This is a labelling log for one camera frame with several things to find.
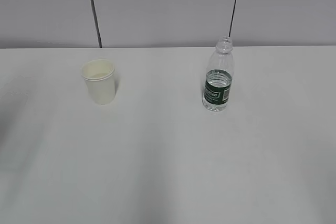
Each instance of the water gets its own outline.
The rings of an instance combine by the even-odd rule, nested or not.
[[[206,82],[208,85],[206,84],[203,94],[204,107],[211,111],[225,109],[232,83],[231,75],[224,70],[214,69],[206,74]]]

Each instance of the cup rim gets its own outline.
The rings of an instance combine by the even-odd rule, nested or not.
[[[85,75],[83,74],[83,69],[84,69],[84,67],[86,67],[87,65],[92,64],[92,63],[94,63],[94,62],[97,62],[97,61],[104,61],[104,62],[106,62],[106,63],[108,63],[108,64],[111,64],[111,65],[113,66],[112,71],[111,71],[110,73],[108,73],[106,76],[98,77],[98,78],[91,78],[91,77],[87,77],[87,76],[85,76]],[[102,80],[105,80],[105,79],[109,78],[111,75],[113,75],[113,74],[114,74],[114,70],[115,70],[115,67],[114,67],[114,64],[113,64],[111,61],[109,61],[109,60],[105,60],[105,59],[96,59],[96,60],[88,61],[88,62],[86,62],[86,63],[82,66],[82,68],[81,68],[81,75],[82,75],[82,77],[83,77],[85,80],[87,80],[87,81],[102,81]]]

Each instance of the bottle mouth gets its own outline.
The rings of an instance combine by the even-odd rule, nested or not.
[[[218,42],[232,44],[232,39],[230,37],[224,36],[224,37],[220,38],[220,40]]]

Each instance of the table surface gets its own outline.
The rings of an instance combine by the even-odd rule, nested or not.
[[[17,103],[0,222],[335,223],[336,47],[234,48],[219,113],[202,105],[213,50],[1,49]],[[109,105],[80,75],[97,58],[116,67]]]

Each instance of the bottle neck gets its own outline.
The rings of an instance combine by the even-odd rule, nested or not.
[[[231,50],[218,50],[216,48],[216,53],[218,53],[219,55],[229,55],[231,53],[232,49]]]

